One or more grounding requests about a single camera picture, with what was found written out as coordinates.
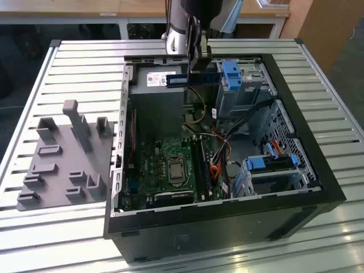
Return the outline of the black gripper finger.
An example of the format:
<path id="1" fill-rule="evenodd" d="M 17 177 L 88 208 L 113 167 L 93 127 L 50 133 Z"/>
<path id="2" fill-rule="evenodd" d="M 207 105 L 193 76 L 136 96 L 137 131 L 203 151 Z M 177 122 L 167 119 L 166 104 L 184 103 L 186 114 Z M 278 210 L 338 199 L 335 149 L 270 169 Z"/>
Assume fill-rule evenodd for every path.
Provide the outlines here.
<path id="1" fill-rule="evenodd" d="M 205 30 L 190 28 L 187 42 L 188 73 L 203 71 L 212 60 L 212 52 L 208 45 Z"/>

